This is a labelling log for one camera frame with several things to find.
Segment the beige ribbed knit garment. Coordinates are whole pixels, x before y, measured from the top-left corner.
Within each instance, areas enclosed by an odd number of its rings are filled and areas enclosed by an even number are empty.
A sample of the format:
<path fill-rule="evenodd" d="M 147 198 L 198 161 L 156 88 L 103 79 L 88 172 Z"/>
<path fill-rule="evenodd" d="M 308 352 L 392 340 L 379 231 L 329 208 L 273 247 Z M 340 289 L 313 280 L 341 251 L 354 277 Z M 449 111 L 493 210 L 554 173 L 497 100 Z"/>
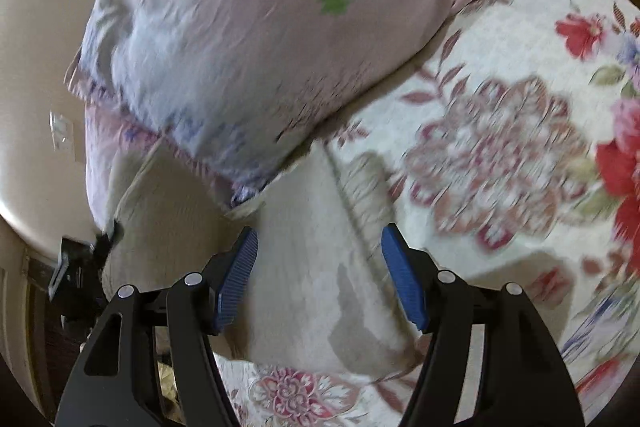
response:
<path fill-rule="evenodd" d="M 238 315 L 213 344 L 256 364 L 379 379 L 416 366 L 416 331 L 402 313 L 381 251 L 395 213 L 381 158 L 349 162 L 314 143 L 258 196 L 222 212 L 163 144 L 114 158 L 107 216 L 122 228 L 101 283 L 167 287 L 255 229 L 258 255 Z"/>

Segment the white floral quilted bedspread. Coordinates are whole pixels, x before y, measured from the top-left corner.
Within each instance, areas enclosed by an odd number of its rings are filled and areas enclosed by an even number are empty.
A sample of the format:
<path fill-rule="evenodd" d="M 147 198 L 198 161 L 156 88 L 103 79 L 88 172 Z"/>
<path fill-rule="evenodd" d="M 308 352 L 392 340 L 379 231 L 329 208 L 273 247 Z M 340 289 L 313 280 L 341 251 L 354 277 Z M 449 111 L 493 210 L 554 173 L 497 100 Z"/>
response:
<path fill-rule="evenodd" d="M 328 151 L 378 155 L 410 239 L 560 325 L 596 425 L 639 352 L 638 10 L 474 0 L 342 121 Z"/>

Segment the pale pink floral pillow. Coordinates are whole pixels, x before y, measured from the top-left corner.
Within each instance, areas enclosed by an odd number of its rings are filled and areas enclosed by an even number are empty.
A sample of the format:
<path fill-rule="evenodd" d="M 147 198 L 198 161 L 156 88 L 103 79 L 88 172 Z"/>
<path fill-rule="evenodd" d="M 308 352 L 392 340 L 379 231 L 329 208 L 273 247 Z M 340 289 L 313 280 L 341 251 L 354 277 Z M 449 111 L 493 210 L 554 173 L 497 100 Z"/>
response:
<path fill-rule="evenodd" d="M 474 0 L 96 0 L 66 86 L 258 190 Z"/>

